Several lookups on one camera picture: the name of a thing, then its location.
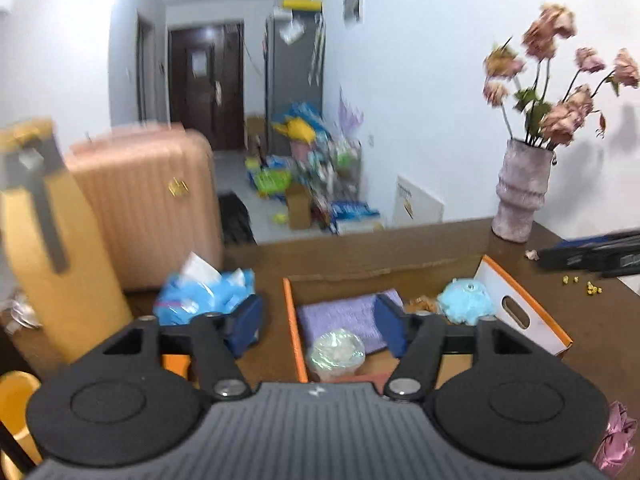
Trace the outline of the light blue plush toy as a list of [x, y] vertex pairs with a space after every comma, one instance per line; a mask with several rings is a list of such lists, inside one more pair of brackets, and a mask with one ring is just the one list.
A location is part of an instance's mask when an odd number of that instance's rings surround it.
[[485, 285], [472, 278], [455, 278], [436, 301], [439, 313], [452, 324], [475, 326], [497, 312]]

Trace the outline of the purple knitted towel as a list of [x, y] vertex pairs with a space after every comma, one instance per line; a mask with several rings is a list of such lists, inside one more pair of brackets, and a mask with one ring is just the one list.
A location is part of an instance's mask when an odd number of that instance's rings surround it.
[[372, 354], [386, 348], [386, 342], [374, 319], [374, 303], [378, 294], [386, 296], [405, 311], [401, 296], [394, 288], [337, 300], [305, 304], [295, 309], [297, 336], [292, 341], [308, 349], [320, 336], [332, 330], [347, 330], [363, 343], [364, 352]]

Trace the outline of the iridescent plastic bag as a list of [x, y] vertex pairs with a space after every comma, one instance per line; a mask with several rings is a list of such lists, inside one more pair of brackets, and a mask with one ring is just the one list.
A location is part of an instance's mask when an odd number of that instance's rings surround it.
[[354, 376], [366, 360], [362, 340], [344, 328], [331, 330], [314, 341], [306, 355], [306, 364], [320, 382]]

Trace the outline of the pink satin pouch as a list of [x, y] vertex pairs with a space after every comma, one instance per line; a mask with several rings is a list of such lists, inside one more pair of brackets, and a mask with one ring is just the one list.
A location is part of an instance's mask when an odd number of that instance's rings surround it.
[[594, 466], [608, 478], [615, 479], [634, 457], [632, 439], [638, 426], [638, 420], [628, 414], [625, 404], [620, 401], [610, 404], [608, 424], [593, 457]]

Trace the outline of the yellow white plush toy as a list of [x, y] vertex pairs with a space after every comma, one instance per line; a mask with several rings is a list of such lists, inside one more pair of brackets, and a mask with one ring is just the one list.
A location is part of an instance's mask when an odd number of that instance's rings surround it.
[[439, 314], [440, 307], [436, 298], [420, 296], [409, 300], [405, 310], [416, 315]]

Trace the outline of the red orange cardboard box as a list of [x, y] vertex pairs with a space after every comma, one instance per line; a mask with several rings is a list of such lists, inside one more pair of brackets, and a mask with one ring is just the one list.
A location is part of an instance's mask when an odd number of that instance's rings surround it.
[[329, 372], [311, 364], [311, 347], [334, 330], [355, 334], [366, 347], [360, 367], [338, 372], [338, 382], [373, 382], [378, 387], [397, 364], [375, 329], [373, 301], [378, 294], [409, 313], [440, 313], [438, 297], [454, 282], [482, 284], [495, 316], [549, 353], [562, 356], [573, 339], [508, 271], [488, 255], [472, 255], [417, 266], [363, 273], [291, 276], [283, 280], [297, 379], [330, 382]]

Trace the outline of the blue tissue pack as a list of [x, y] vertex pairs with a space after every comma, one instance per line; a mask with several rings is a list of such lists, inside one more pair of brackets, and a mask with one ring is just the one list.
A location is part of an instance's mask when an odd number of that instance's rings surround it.
[[230, 314], [255, 292], [255, 273], [221, 273], [191, 252], [180, 271], [166, 280], [153, 304], [160, 325], [186, 325], [205, 313]]

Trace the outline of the pinkish ceramic vase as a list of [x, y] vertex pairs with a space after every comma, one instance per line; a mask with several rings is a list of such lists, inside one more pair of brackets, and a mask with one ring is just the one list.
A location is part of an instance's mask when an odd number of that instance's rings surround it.
[[506, 144], [496, 193], [498, 209], [491, 231], [503, 240], [526, 243], [534, 215], [544, 206], [552, 166], [552, 151], [510, 139]]

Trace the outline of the white flat panel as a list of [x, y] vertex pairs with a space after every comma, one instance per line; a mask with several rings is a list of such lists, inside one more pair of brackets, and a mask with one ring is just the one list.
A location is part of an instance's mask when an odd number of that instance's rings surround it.
[[442, 223], [445, 205], [423, 188], [398, 176], [392, 221], [393, 228]]

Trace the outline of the black bag on floor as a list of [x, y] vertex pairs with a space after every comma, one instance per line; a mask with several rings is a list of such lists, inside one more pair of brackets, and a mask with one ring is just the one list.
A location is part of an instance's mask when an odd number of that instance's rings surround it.
[[250, 214], [235, 193], [218, 195], [222, 237], [226, 245], [255, 244]]

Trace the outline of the small brown cardboard box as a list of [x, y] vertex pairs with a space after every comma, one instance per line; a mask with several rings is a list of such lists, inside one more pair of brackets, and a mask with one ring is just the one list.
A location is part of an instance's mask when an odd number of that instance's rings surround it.
[[311, 195], [308, 188], [292, 183], [285, 191], [288, 205], [288, 226], [291, 230], [306, 230], [311, 227]]

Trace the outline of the cluttered storage rack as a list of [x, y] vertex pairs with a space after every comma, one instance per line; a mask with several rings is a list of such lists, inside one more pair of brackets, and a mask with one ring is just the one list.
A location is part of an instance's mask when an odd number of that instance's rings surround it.
[[292, 156], [302, 180], [311, 190], [317, 208], [323, 216], [324, 228], [334, 234], [338, 224], [374, 216], [360, 200], [362, 145], [356, 138], [362, 126], [363, 114], [343, 108], [338, 122], [324, 120], [309, 103], [293, 103], [290, 117], [314, 137], [292, 139]]

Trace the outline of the green plastic basket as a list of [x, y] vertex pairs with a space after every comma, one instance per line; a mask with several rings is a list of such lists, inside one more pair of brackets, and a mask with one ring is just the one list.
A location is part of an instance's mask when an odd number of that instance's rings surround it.
[[254, 183], [261, 196], [284, 195], [292, 182], [292, 174], [287, 169], [265, 168], [256, 172]]

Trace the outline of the pink ribbed suitcase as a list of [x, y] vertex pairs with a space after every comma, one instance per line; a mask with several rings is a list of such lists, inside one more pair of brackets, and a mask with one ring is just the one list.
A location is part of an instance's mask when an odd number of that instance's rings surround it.
[[159, 288], [192, 254], [221, 267], [214, 154], [201, 133], [129, 125], [72, 145], [65, 163], [98, 219], [123, 289]]

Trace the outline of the yellow watering can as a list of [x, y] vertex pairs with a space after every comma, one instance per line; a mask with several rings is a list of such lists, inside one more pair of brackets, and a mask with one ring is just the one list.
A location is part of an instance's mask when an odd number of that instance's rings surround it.
[[285, 122], [273, 122], [271, 127], [282, 136], [303, 144], [313, 144], [317, 136], [314, 128], [300, 117], [288, 118]]

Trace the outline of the dark brown entrance door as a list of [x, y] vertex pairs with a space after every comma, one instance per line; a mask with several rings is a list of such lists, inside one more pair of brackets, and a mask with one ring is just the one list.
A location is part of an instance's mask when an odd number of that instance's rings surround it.
[[170, 118], [215, 151], [245, 148], [243, 32], [241, 22], [168, 32]]

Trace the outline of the grey refrigerator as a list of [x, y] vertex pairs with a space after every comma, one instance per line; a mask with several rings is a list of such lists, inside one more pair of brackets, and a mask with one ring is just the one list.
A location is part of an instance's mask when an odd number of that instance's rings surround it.
[[266, 19], [265, 120], [270, 155], [291, 154], [290, 141], [272, 128], [294, 104], [322, 111], [324, 21], [321, 11], [275, 8]]

